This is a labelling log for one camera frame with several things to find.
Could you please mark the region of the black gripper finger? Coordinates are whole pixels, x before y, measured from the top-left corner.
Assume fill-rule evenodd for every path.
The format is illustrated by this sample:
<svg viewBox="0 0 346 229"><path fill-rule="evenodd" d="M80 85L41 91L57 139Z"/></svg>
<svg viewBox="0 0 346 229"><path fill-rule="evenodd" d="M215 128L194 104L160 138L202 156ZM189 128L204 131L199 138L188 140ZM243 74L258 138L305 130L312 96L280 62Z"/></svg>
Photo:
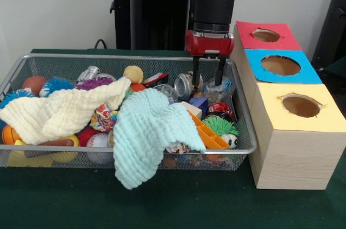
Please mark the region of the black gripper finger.
<svg viewBox="0 0 346 229"><path fill-rule="evenodd" d="M201 75L199 73L199 57L193 56L193 74L192 74L192 84L195 91L200 91Z"/></svg>
<svg viewBox="0 0 346 229"><path fill-rule="evenodd" d="M225 57L219 58L218 68L215 75L215 86L220 86L222 84L225 61Z"/></svg>

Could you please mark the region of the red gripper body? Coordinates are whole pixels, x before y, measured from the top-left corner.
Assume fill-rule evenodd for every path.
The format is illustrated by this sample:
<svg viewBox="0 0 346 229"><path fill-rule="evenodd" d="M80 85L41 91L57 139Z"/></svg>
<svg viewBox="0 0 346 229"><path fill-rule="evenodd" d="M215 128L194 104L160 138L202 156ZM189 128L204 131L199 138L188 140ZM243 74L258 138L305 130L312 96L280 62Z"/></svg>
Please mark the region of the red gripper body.
<svg viewBox="0 0 346 229"><path fill-rule="evenodd" d="M205 33L189 30L185 35L185 49L187 53L195 57L205 55L228 57L234 44L234 37L230 33Z"/></svg>

